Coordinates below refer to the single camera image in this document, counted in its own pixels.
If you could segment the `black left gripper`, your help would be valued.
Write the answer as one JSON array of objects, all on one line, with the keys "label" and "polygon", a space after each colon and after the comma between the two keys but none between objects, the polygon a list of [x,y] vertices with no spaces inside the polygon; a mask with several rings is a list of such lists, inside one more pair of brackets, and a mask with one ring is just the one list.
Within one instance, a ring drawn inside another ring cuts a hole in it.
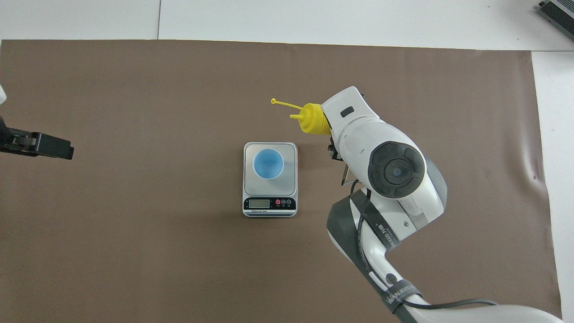
[{"label": "black left gripper", "polygon": [[39,156],[66,160],[72,160],[74,155],[74,147],[69,140],[36,131],[31,134],[28,131],[12,129],[6,126],[2,117],[0,117],[0,150],[2,153],[14,155],[34,156],[35,153]]}]

